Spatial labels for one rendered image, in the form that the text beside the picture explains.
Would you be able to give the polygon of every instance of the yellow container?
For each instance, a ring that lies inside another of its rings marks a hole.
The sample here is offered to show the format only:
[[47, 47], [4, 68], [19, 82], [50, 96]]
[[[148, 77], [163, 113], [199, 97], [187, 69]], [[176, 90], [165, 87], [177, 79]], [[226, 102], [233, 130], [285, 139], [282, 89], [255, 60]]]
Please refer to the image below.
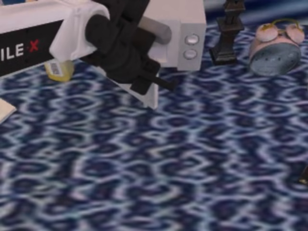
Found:
[[74, 73], [74, 64], [72, 61], [60, 63], [57, 60], [52, 60], [44, 65], [48, 77], [54, 81], [67, 82], [72, 78]]

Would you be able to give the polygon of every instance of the patterned rug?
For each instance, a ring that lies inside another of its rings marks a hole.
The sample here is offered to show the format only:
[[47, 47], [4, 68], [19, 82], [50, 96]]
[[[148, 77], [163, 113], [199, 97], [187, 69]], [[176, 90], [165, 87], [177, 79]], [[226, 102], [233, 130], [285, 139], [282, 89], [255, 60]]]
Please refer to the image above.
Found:
[[209, 28], [199, 72], [143, 108], [92, 67], [68, 83], [43, 67], [2, 79], [18, 108], [0, 125], [1, 231], [306, 231], [308, 41], [286, 76], [213, 66]]

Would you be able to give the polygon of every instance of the barcode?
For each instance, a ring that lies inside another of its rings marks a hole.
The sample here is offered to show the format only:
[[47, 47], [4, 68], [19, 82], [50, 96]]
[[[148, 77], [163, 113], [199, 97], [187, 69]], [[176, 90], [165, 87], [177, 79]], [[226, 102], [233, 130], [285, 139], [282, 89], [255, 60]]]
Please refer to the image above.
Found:
[[53, 76], [62, 76], [60, 66], [57, 63], [50, 63], [50, 69]]

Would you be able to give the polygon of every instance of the alarm clock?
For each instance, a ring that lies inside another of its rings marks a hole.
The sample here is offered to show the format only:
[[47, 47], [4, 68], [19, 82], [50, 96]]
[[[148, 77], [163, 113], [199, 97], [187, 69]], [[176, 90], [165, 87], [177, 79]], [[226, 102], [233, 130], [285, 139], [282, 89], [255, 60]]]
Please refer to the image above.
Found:
[[[289, 21], [285, 30], [277, 22]], [[249, 51], [249, 68], [260, 76], [284, 75], [296, 67], [301, 58], [299, 44], [305, 39], [303, 29], [294, 19], [278, 19], [258, 27]]]

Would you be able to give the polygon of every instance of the red x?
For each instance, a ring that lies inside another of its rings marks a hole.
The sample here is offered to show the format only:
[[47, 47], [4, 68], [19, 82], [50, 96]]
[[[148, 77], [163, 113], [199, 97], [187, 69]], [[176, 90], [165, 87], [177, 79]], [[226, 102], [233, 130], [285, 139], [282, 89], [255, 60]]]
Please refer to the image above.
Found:
[[33, 41], [30, 41], [30, 45], [31, 45], [31, 48], [30, 48], [30, 52], [33, 52], [33, 51], [38, 51], [38, 42], [39, 40], [35, 40], [34, 42]]

